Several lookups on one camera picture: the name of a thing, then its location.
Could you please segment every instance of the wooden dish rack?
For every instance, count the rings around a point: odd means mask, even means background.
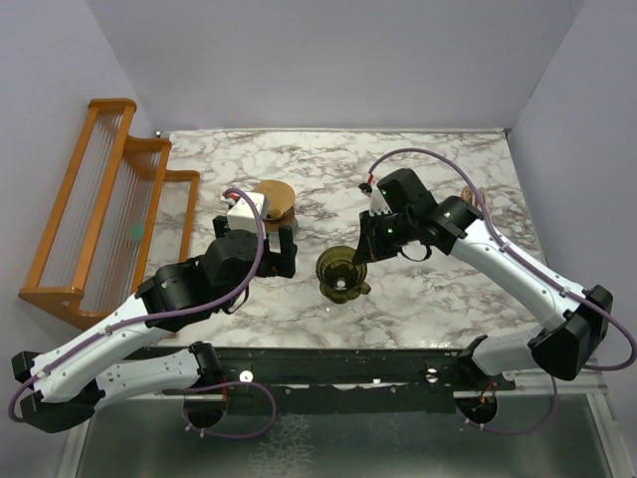
[[[164,182],[190,183],[179,262],[188,255],[196,171],[166,169],[168,139],[128,134],[136,104],[92,100],[20,297],[79,329],[143,281]]]

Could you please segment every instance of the marble table surface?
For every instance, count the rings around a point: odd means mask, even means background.
[[[250,300],[236,314],[192,325],[167,345],[461,348],[480,334],[501,335],[532,324],[531,315],[499,286],[439,251],[425,263],[399,257],[369,265],[371,293],[342,306],[319,292],[315,275],[324,249],[356,247],[358,213],[369,201],[357,188],[363,173],[384,152],[407,146],[433,149],[456,161],[488,190],[496,225],[538,256],[503,133],[204,130],[174,132],[170,140],[168,167],[195,169],[202,176],[191,256],[204,253],[215,237],[212,219],[226,210],[221,191],[229,186],[250,190],[262,179],[279,179],[294,188],[299,253],[293,279],[257,278]],[[421,155],[392,158],[377,173],[398,167],[413,168],[438,200],[460,194],[464,186],[453,169]],[[175,251],[184,197],[185,191],[164,190],[153,235],[153,242],[173,244]],[[417,256],[420,248],[408,252]],[[155,257],[148,270],[172,260]]]

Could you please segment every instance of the orange wooden shelf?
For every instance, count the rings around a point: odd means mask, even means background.
[[[19,296],[85,330],[142,282],[164,182],[190,182],[179,260],[199,184],[166,169],[171,143],[128,134],[136,104],[92,100]]]

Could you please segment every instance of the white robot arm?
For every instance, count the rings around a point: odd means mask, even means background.
[[[354,263],[370,263],[401,252],[411,241],[474,266],[522,303],[539,325],[503,337],[480,337],[463,352],[472,373],[494,376],[507,370],[541,367],[573,380],[606,335],[608,321],[584,304],[608,313],[612,296],[601,286],[585,290],[560,277],[490,225],[483,213],[460,197],[440,204],[411,169],[381,179],[368,211],[360,213]]]
[[[58,349],[14,356],[14,375],[23,386],[9,416],[58,432],[132,396],[219,383],[222,369],[210,344],[195,343],[161,358],[122,360],[213,313],[234,313],[237,296],[247,294],[255,276],[294,276],[292,231],[282,227],[281,252],[270,251],[259,220],[268,210],[267,198],[237,192],[243,198],[214,220],[217,239],[205,254],[160,268],[117,310]],[[20,401],[18,417],[15,405],[28,388],[33,392]]]

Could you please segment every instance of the white wall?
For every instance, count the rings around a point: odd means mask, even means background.
[[[582,0],[88,0],[153,123],[509,127]]]
[[[587,0],[511,135],[543,250],[553,268],[615,297],[637,335],[637,2]],[[627,358],[616,332],[604,363]],[[637,466],[637,366],[607,373]]]
[[[0,402],[16,388],[10,358],[76,330],[18,299],[91,98],[134,93],[83,0],[3,2],[0,14]],[[133,130],[151,133],[140,109]],[[64,434],[0,413],[0,476],[54,476]]]

